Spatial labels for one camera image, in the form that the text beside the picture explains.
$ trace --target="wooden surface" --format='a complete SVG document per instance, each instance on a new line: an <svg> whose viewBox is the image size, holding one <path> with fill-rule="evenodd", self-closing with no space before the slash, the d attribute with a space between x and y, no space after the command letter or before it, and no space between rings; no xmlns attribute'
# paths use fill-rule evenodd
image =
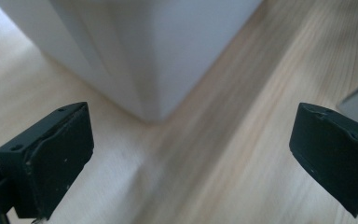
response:
<svg viewBox="0 0 358 224"><path fill-rule="evenodd" d="M335 109L357 87L358 0L265 1L159 125L106 100L0 11L0 146L89 103L94 155L48 223L358 223L288 146L299 102Z"/></svg>

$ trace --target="wooden table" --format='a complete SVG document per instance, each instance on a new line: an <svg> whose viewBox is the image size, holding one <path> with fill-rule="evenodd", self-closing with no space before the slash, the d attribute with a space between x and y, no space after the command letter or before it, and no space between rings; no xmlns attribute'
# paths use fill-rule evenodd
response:
<svg viewBox="0 0 358 224"><path fill-rule="evenodd" d="M358 0L265 1L160 124L109 102L0 10L0 146L89 103L94 155L48 223L358 223L288 146L299 102L335 109L356 88Z"/></svg>

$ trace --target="light wood tabletop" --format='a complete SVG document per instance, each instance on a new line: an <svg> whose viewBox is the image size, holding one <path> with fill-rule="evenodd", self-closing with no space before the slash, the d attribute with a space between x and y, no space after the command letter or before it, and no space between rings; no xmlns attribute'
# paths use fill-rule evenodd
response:
<svg viewBox="0 0 358 224"><path fill-rule="evenodd" d="M47 223L358 223L289 150L298 103L336 109L356 88L358 0L264 1L160 124L108 101L0 10L0 146L89 103L94 155Z"/></svg>

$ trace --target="wood grain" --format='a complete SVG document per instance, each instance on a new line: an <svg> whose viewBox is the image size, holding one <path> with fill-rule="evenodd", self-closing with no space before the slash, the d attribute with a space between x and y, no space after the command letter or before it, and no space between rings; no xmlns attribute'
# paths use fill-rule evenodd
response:
<svg viewBox="0 0 358 224"><path fill-rule="evenodd" d="M48 223L358 223L288 146L299 102L334 109L356 88L356 0L264 1L160 124L109 102L0 10L0 146L89 103L94 155Z"/></svg>

